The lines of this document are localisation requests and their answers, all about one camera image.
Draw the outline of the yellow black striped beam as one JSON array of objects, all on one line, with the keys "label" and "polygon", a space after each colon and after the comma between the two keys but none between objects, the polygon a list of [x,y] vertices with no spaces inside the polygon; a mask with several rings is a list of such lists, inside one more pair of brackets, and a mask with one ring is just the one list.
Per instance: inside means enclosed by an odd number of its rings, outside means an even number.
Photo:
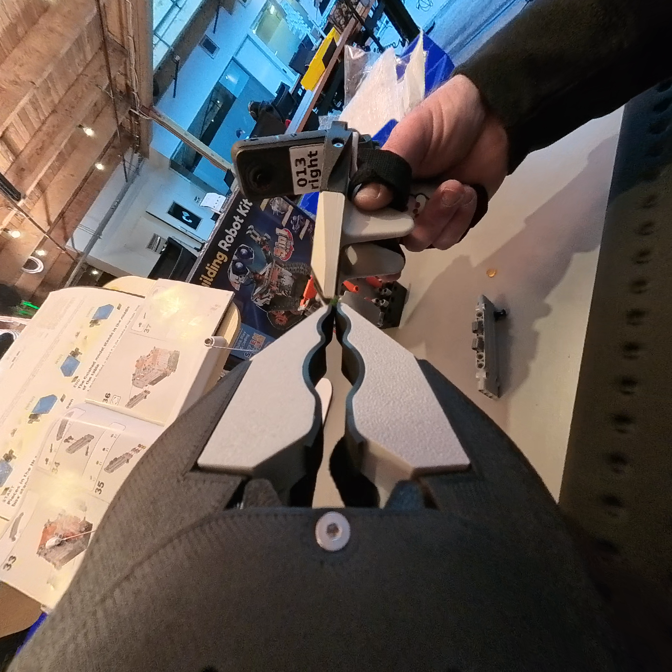
[{"label": "yellow black striped beam", "polygon": [[306,73],[303,75],[300,84],[307,91],[315,89],[318,81],[326,71],[332,56],[337,49],[340,38],[340,31],[332,28],[320,43],[314,55],[310,57]]}]

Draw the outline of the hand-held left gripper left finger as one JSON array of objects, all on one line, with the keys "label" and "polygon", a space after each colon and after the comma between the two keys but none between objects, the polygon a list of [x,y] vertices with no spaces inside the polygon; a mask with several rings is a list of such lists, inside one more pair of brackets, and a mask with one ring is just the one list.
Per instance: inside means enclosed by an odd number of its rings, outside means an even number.
[{"label": "hand-held left gripper left finger", "polygon": [[197,458],[208,473],[265,479],[281,502],[310,507],[333,398],[325,378],[333,307],[320,307],[243,366]]}]

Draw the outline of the instruction booklet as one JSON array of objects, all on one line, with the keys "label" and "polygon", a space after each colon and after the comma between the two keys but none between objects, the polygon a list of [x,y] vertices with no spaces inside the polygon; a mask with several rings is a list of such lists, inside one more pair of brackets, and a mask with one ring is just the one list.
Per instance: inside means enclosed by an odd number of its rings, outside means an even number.
[{"label": "instruction booklet", "polygon": [[50,611],[147,449],[213,384],[231,291],[52,292],[1,359],[1,582]]}]

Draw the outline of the clear bubble plastic bag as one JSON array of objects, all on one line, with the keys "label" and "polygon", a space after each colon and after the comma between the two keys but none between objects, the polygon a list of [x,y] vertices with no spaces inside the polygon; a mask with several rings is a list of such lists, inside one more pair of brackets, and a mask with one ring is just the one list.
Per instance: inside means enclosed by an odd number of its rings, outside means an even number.
[{"label": "clear bubble plastic bag", "polygon": [[387,123],[399,122],[425,96],[421,42],[404,56],[393,48],[380,53],[348,45],[344,63],[344,106],[338,120],[360,134],[374,136]]}]

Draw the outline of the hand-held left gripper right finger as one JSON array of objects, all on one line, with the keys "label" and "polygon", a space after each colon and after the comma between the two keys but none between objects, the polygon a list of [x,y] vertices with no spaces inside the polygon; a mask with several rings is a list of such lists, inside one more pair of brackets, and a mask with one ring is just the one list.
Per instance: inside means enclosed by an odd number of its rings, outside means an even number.
[{"label": "hand-held left gripper right finger", "polygon": [[336,307],[341,370],[351,383],[336,486],[345,507],[439,507],[427,478],[470,459],[419,360],[352,307]]}]

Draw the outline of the grey orange toy brick model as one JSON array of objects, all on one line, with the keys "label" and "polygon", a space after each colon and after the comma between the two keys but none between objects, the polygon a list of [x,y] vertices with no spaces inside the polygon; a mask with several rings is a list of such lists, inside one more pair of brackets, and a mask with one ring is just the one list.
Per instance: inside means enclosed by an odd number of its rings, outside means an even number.
[{"label": "grey orange toy brick model", "polygon": [[[314,278],[300,281],[295,290],[301,315],[309,315],[326,302],[316,289]],[[379,329],[397,328],[407,301],[407,289],[398,281],[384,280],[377,275],[351,278],[341,282],[338,302],[350,307]]]}]

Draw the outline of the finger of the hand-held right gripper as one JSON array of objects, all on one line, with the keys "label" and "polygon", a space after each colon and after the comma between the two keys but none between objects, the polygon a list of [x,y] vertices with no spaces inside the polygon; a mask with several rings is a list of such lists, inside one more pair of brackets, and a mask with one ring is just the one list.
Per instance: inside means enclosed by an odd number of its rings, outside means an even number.
[{"label": "finger of the hand-held right gripper", "polygon": [[345,205],[346,198],[339,192],[322,191],[318,196],[310,264],[315,287],[324,300],[337,295]]}]

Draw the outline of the black studded foam pad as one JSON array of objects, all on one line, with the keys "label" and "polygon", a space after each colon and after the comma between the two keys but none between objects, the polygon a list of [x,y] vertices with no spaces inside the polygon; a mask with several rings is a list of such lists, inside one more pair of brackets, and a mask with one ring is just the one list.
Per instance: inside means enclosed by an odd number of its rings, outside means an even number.
[{"label": "black studded foam pad", "polygon": [[624,108],[559,497],[636,671],[671,670],[671,79]]}]

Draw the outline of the light grey holed brick beam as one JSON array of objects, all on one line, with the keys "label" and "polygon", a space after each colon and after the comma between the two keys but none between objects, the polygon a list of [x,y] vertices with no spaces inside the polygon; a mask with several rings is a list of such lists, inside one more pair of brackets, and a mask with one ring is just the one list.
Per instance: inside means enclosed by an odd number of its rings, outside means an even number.
[{"label": "light grey holed brick beam", "polygon": [[475,352],[476,386],[481,394],[490,399],[499,399],[501,392],[498,329],[503,320],[496,321],[493,313],[476,312],[475,306],[471,332],[472,350]]}]

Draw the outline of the person's right hand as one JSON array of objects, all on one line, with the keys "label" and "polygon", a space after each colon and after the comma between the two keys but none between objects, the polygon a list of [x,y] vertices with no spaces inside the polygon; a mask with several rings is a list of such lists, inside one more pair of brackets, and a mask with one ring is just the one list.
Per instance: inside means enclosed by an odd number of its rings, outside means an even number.
[{"label": "person's right hand", "polygon": [[462,74],[408,113],[383,149],[406,160],[414,180],[437,185],[402,242],[414,253],[457,244],[508,173],[507,132]]}]

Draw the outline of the blue plastic bin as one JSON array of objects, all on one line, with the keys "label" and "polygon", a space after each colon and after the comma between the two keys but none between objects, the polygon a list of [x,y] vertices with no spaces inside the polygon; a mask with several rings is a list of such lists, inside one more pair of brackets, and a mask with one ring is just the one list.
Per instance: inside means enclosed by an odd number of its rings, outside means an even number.
[{"label": "blue plastic bin", "polygon": [[382,126],[374,139],[383,145],[393,128],[440,88],[454,71],[448,53],[420,33],[401,53],[387,48],[382,61]]},{"label": "blue plastic bin", "polygon": [[20,643],[16,647],[14,654],[15,656],[21,652],[22,648],[30,641],[30,639],[34,636],[34,634],[36,634],[37,630],[46,620],[47,616],[48,614],[43,611],[39,615],[38,619],[31,626],[29,626],[29,628],[26,628],[25,630],[17,633],[17,635],[21,635],[21,639]]}]

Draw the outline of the blue toy set box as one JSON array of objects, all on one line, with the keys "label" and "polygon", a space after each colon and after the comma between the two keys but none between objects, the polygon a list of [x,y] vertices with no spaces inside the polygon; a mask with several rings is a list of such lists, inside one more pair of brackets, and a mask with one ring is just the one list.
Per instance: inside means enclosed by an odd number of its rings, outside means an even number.
[{"label": "blue toy set box", "polygon": [[315,216],[287,197],[255,204],[231,196],[189,282],[232,292],[241,324],[229,350],[234,363],[277,340],[321,306],[304,299],[312,277]]}]

